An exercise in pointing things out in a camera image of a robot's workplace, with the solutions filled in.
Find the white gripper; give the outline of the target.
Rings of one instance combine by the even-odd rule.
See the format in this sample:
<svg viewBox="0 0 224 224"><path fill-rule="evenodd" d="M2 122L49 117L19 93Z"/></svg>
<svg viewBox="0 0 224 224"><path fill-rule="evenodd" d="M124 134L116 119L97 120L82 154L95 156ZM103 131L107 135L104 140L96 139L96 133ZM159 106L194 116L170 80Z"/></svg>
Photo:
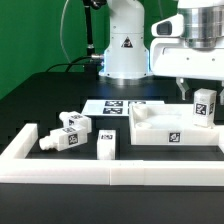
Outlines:
<svg viewBox="0 0 224 224"><path fill-rule="evenodd" d="M211 49L192 49L180 38L155 38L150 47L150 68L156 76L177 77L182 99L190 90L184 78L224 81L224 37ZM219 95L224 105L224 88Z"/></svg>

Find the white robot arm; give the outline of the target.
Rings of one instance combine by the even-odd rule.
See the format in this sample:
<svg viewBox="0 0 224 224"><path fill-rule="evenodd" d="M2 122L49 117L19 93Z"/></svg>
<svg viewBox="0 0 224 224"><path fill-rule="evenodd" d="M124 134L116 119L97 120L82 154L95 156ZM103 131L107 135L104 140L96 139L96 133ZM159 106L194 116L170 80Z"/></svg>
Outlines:
<svg viewBox="0 0 224 224"><path fill-rule="evenodd" d="M151 26L144 45L144 7L138 0L108 0L110 43L103 54L102 81L133 85L152 76L220 81L224 104L224 0L177 0L177 14Z"/></svg>

